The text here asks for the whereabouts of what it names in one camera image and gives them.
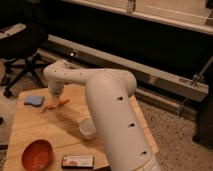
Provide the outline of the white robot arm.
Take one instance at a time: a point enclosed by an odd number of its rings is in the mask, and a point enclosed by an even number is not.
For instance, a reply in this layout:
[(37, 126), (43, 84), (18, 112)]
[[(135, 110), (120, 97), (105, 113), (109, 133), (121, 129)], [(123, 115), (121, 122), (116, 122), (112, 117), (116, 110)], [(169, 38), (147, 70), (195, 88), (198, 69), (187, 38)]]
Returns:
[(130, 97), (137, 82), (120, 69), (72, 69), (59, 60), (44, 69), (51, 96), (59, 98), (66, 83), (85, 87), (86, 103), (112, 171), (161, 171)]

